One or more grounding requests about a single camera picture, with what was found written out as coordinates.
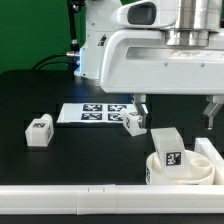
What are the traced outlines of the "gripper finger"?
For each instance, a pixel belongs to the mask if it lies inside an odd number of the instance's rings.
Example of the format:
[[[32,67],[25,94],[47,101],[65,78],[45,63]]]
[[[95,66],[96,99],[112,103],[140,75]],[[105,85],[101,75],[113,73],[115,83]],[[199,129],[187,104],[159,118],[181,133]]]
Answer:
[[[213,128],[214,117],[224,105],[224,95],[209,95],[206,97],[206,100],[209,104],[203,112],[204,127],[207,130],[211,130]]]

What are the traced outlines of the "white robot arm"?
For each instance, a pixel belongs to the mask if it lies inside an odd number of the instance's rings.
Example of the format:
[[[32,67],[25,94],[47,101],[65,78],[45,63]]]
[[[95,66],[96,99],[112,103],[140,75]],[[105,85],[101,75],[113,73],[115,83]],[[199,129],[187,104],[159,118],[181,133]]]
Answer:
[[[205,127],[224,105],[224,0],[85,0],[79,80],[129,93],[146,126],[148,94],[205,95]]]

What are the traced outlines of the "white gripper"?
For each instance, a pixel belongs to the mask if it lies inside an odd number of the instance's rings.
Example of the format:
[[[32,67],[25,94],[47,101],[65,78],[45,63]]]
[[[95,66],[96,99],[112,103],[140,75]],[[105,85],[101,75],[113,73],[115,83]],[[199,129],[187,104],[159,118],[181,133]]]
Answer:
[[[141,129],[148,114],[145,94],[224,94],[224,30],[212,34],[206,47],[168,46],[155,30],[120,30],[106,45],[100,86],[133,94]]]

